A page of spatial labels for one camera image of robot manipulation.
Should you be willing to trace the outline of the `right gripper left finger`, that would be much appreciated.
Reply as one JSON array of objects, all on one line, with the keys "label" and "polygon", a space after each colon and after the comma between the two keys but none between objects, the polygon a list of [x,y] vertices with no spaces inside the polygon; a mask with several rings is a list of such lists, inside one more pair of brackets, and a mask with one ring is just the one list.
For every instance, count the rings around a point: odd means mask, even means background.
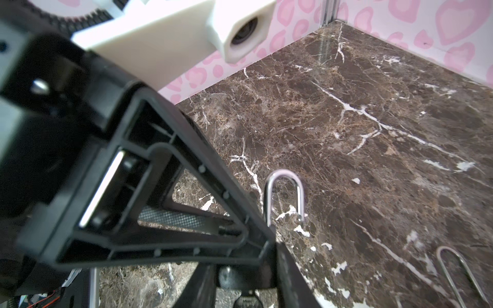
[{"label": "right gripper left finger", "polygon": [[212,308],[216,301],[217,266],[199,263],[173,308]]}]

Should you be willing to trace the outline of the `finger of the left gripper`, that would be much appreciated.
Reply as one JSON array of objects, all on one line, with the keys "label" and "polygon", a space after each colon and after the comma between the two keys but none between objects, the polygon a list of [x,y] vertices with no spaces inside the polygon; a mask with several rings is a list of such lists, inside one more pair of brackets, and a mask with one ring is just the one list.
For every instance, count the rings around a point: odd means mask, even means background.
[{"label": "finger of the left gripper", "polygon": [[276,237],[192,119],[143,87],[90,137],[18,239],[57,269],[165,262],[257,266]]}]

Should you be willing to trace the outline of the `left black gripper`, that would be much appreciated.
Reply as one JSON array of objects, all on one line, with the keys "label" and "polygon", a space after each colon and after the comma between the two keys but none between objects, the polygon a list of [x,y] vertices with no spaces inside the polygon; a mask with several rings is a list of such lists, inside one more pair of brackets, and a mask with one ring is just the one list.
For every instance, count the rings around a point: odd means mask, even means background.
[{"label": "left black gripper", "polygon": [[180,111],[99,56],[83,52],[23,2],[1,2],[1,291],[46,292],[70,267],[165,262],[168,232],[124,219],[155,182],[127,152],[97,224],[75,218],[109,169],[123,132],[155,141]]}]

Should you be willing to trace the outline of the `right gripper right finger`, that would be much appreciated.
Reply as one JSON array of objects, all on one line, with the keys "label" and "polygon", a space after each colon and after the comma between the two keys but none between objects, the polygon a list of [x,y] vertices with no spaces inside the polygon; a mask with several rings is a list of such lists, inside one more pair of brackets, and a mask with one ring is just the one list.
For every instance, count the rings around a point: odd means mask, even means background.
[{"label": "right gripper right finger", "polygon": [[279,306],[287,308],[321,308],[287,246],[284,243],[277,243],[276,250]]}]

